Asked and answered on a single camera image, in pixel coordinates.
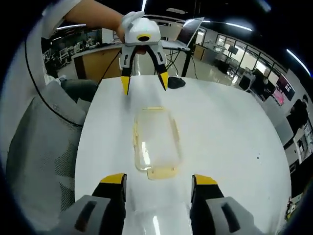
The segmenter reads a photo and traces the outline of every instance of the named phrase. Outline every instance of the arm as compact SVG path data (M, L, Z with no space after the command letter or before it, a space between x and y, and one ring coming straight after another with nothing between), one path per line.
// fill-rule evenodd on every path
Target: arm
M124 30L121 26L123 15L94 0L82 0L64 17L65 20L88 27L101 27L113 30L121 41L124 41Z

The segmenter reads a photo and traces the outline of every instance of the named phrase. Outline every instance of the ceiling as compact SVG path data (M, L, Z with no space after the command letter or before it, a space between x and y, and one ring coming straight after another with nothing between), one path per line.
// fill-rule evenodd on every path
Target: ceiling
M140 11L142 6L142 0L123 1L123 4L98 1L122 14ZM312 21L309 4L310 1L302 0L147 0L145 13L183 20L204 16L212 23L203 23L202 26L241 39L264 51L283 67L292 69L308 90L308 86L313 86L313 80L286 49L296 54L313 73L313 47L308 32ZM166 9L169 7L186 13L168 12ZM253 31L229 27L223 22L237 23Z

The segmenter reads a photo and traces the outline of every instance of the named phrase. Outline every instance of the clear plastic container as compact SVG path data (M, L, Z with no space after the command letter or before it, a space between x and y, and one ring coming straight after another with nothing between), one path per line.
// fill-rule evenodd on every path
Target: clear plastic container
M135 166L149 179L174 177L181 163L179 132L163 107L141 110L134 125Z

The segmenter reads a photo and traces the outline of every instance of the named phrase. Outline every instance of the white sleeve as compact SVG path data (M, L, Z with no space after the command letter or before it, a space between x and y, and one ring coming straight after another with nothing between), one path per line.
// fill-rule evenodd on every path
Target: white sleeve
M44 25L43 35L44 38L50 38L55 29L63 22L63 17L81 0L60 0L55 5L50 5L44 11Z

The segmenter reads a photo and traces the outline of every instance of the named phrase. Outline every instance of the laptop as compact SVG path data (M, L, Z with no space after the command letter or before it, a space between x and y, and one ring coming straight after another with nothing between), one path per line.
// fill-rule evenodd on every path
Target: laptop
M161 40L162 46L164 49L181 49L185 51L189 51L188 47L191 43L191 40L197 33L201 23L203 22L204 17L194 18L186 20L183 25L177 39L175 41L165 41Z

